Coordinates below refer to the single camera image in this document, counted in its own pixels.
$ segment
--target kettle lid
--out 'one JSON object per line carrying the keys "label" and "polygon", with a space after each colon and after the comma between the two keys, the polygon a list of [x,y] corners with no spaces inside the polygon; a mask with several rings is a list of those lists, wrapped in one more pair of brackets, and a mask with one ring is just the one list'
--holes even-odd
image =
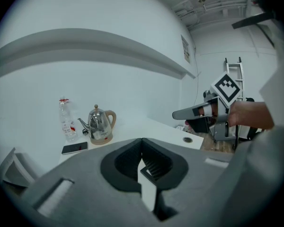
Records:
{"label": "kettle lid", "polygon": [[101,114],[101,113],[104,112],[104,110],[98,108],[98,105],[97,105],[97,104],[95,104],[94,107],[95,107],[95,108],[94,108],[92,111],[90,111],[89,114],[92,114],[92,115],[97,115],[97,114],[98,114],[98,115],[99,115],[99,114]]}

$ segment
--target person's hand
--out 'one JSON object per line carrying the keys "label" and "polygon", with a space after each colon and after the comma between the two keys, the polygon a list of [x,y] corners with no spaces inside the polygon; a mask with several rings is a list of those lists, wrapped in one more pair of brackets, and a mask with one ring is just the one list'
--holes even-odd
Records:
{"label": "person's hand", "polygon": [[[212,112],[213,112],[213,117],[215,118],[218,115],[218,105],[217,104],[212,104]],[[204,114],[204,109],[203,107],[199,108],[199,114],[203,115]],[[231,111],[228,115],[228,123],[229,126],[234,126],[237,125],[238,122],[238,114],[236,112],[236,102],[234,102],[231,105]]]}

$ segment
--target kettle base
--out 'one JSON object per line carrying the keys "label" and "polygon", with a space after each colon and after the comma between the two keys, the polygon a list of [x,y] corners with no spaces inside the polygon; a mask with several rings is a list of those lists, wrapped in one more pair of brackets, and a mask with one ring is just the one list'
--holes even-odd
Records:
{"label": "kettle base", "polygon": [[95,140],[90,138],[90,142],[94,145],[104,145],[108,142],[110,142],[113,138],[113,134],[111,133],[109,136],[107,136],[105,139]]}

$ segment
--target electric kettle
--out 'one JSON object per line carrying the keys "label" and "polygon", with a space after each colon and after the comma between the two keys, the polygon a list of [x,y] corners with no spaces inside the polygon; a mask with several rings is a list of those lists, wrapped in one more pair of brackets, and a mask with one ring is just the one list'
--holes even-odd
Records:
{"label": "electric kettle", "polygon": [[[108,116],[113,117],[112,123],[110,123]],[[95,105],[95,109],[89,112],[89,118],[85,123],[81,118],[78,120],[83,127],[89,132],[91,143],[95,145],[102,145],[108,143],[113,138],[112,129],[115,125],[117,116],[115,112],[111,110],[104,111]]]}

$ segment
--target kettle handle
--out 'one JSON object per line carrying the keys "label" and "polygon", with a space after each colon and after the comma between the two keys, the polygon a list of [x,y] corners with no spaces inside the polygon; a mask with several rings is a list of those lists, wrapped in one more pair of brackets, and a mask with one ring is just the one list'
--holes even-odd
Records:
{"label": "kettle handle", "polygon": [[115,114],[114,111],[111,111],[111,110],[107,110],[107,111],[105,111],[105,113],[106,113],[107,118],[108,118],[109,115],[111,115],[113,117],[113,121],[110,124],[110,127],[112,127],[112,129],[113,129],[113,127],[115,125],[115,120],[117,119],[117,115]]}

